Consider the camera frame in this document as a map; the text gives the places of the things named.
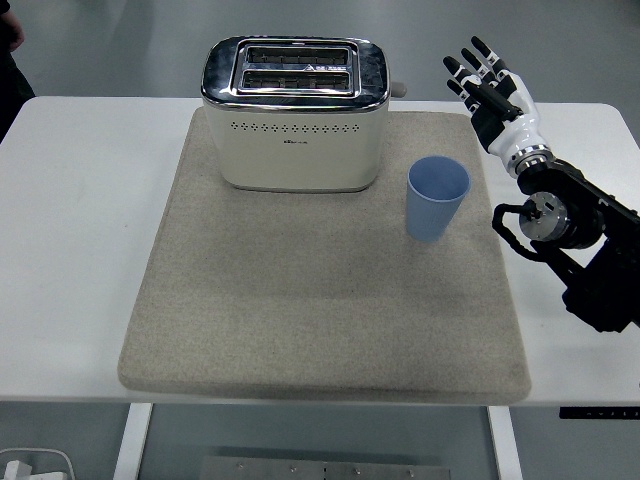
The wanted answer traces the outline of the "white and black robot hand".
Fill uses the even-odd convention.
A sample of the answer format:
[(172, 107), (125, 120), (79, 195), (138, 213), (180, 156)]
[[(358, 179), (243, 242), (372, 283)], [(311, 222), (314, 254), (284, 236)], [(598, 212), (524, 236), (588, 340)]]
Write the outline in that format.
[(471, 44), (474, 51), (461, 50), (463, 62), (447, 56), (443, 64), (451, 75), (447, 86), (470, 112), (482, 148), (500, 158), (512, 177), (530, 164), (551, 162), (539, 112), (521, 77), (479, 37)]

